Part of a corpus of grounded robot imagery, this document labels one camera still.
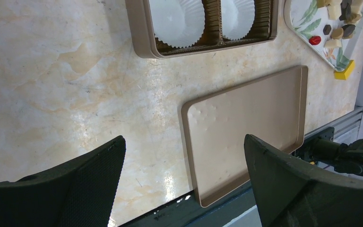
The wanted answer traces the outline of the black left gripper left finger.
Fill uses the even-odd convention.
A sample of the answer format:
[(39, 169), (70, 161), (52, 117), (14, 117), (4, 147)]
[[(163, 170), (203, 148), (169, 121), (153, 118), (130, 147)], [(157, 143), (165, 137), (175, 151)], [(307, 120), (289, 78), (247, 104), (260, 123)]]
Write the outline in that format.
[(0, 227), (105, 227), (126, 154), (118, 136), (15, 182), (0, 182)]

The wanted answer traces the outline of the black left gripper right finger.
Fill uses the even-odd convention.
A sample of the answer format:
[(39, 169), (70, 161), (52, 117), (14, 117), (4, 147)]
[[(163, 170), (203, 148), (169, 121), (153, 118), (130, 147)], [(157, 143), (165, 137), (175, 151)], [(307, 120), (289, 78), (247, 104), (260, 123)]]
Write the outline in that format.
[(245, 159), (264, 227), (363, 227), (363, 180), (284, 153), (254, 135)]

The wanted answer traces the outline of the gold box lid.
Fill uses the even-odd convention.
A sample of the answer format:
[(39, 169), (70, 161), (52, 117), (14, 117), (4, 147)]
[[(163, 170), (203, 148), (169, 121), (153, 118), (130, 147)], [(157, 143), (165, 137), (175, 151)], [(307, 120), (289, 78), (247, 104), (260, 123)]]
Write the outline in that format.
[(307, 66), (294, 66), (181, 106), (183, 148), (201, 207), (250, 180), (244, 153), (247, 134), (288, 154), (303, 144), (308, 74)]

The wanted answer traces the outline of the brown chocolate box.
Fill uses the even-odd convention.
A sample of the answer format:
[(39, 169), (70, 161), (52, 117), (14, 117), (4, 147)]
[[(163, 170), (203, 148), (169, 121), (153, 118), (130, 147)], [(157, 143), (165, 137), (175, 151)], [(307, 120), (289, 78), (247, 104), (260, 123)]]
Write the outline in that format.
[(277, 36), (277, 0), (128, 0), (135, 53), (168, 59), (261, 44)]

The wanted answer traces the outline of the yellow block near tray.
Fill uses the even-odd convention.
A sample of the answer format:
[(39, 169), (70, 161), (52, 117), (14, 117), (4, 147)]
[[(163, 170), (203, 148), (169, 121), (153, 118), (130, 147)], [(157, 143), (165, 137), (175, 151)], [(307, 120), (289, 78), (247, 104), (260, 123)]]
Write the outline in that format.
[(355, 61), (350, 60), (347, 67), (341, 72), (334, 72), (334, 78), (337, 80), (348, 80), (349, 76), (355, 69)]

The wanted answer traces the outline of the red lips candy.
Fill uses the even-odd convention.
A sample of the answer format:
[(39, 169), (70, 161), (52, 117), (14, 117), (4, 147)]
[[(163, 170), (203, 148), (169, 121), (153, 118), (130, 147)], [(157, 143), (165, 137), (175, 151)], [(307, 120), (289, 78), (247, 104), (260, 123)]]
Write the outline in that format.
[(308, 41), (311, 45), (319, 45), (322, 41), (322, 38), (320, 36), (312, 36)]

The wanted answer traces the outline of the floral white serving tray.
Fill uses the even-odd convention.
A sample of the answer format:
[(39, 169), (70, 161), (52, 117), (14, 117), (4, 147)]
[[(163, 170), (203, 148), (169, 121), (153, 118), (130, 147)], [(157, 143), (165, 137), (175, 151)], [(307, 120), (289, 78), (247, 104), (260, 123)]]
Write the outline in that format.
[[(363, 0), (287, 0), (286, 25), (335, 71), (343, 71), (363, 33)], [(309, 38), (320, 36), (319, 45)]]

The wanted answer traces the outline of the white paper cup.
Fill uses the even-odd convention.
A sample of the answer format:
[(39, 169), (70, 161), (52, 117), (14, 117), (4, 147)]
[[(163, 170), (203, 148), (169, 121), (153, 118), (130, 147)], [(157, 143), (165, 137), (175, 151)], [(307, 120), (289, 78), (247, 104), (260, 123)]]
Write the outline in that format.
[(150, 0), (155, 37), (175, 48), (191, 47), (205, 29), (205, 9), (200, 0)]
[(243, 39), (251, 30), (255, 19), (254, 0), (222, 0), (221, 21), (223, 38)]

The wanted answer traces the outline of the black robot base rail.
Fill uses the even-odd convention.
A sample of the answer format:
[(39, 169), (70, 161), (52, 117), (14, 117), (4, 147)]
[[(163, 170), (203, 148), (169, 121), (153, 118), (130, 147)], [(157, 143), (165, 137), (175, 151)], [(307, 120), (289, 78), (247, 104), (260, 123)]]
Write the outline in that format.
[[(338, 175), (363, 180), (363, 139), (351, 144), (331, 140), (327, 128), (305, 140), (291, 156)], [(223, 227), (260, 226), (261, 220), (251, 182), (213, 205), (203, 208), (192, 192), (126, 223), (128, 227)]]

